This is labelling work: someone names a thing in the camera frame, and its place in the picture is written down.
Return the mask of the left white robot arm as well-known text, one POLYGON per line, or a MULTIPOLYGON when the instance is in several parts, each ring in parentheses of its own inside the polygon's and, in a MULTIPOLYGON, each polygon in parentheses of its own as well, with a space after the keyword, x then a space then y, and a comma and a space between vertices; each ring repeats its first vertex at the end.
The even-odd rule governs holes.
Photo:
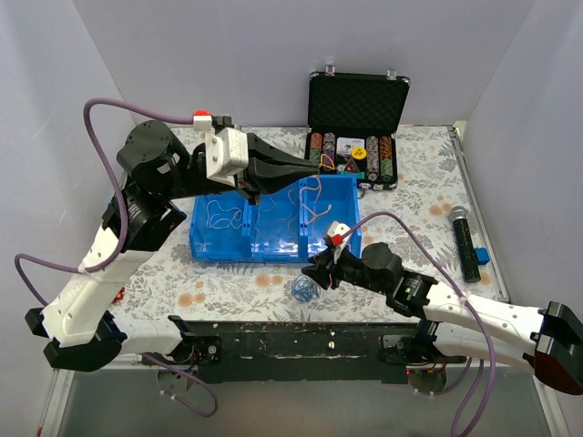
POLYGON ((130 277, 186 219, 175 200, 230 192, 255 205, 318 170, 224 117, 213 119, 193 151, 165 123, 145 121, 128 134, 117 160, 127 181, 107 206, 89 252, 51 302, 26 314, 29 329, 47 339, 44 354, 55 369, 96 371, 134 353, 187 362, 198 346, 181 318, 125 320, 109 311, 130 277))

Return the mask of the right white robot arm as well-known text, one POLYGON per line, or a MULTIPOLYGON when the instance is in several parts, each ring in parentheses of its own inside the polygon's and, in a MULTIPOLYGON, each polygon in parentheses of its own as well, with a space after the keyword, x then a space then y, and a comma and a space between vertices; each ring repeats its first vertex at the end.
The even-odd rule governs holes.
POLYGON ((582 392, 582 324, 563 304, 552 301, 540 309, 462 298, 444 282, 404 268, 384 243, 366 247, 361 257, 348 249, 325 249, 309 259, 302 273, 325 290, 347 282, 376 292, 396 313, 417 318, 412 338, 390 349, 400 361, 494 358, 556 391, 582 392))

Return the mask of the blue plastic divided bin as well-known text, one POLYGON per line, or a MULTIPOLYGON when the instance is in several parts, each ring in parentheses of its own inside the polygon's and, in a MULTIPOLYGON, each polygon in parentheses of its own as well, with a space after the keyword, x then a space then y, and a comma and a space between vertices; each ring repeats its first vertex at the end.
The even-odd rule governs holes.
POLYGON ((192 258, 218 263, 305 263, 326 248, 336 220, 360 219, 351 176, 304 178, 251 206, 236 192, 195 200, 189 230, 192 258))

